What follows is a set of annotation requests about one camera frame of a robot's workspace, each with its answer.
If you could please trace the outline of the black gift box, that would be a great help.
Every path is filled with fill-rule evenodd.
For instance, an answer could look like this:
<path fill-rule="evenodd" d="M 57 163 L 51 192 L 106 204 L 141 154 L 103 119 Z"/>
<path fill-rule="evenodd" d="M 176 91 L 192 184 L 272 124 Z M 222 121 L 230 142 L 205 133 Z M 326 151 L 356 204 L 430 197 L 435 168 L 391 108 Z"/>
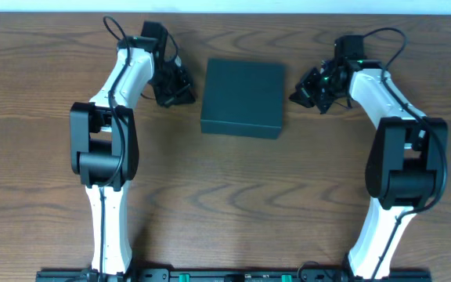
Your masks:
<path fill-rule="evenodd" d="M 280 63 L 210 59 L 202 133 L 277 139 L 283 126 L 284 75 Z"/>

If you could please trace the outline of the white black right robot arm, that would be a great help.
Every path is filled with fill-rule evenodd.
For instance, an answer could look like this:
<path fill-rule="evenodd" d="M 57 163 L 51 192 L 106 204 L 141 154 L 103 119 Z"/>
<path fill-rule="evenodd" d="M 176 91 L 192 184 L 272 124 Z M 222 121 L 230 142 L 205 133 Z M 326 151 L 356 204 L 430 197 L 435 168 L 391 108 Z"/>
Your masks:
<path fill-rule="evenodd" d="M 334 269 L 300 267 L 302 281 L 429 281 L 423 269 L 390 267 L 411 220 L 432 209 L 447 182 L 448 125 L 413 106 L 395 86 L 390 63 L 365 54 L 361 34 L 339 37 L 334 57 L 308 71 L 290 101 L 325 114 L 338 99 L 356 101 L 376 129 L 366 163 L 370 205 L 360 235 Z"/>

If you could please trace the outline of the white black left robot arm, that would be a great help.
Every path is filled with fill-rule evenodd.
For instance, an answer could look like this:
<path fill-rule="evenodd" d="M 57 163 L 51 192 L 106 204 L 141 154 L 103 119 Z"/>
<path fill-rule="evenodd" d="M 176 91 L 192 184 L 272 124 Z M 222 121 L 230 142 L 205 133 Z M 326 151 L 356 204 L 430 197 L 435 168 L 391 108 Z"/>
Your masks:
<path fill-rule="evenodd" d="M 139 166 L 134 109 L 146 86 L 158 106 L 194 103 L 193 80 L 179 55 L 165 55 L 175 39 L 158 22 L 140 35 L 114 35 L 117 59 L 102 88 L 70 109 L 71 169 L 85 187 L 92 209 L 94 253 L 79 281 L 130 281 L 128 191 Z"/>

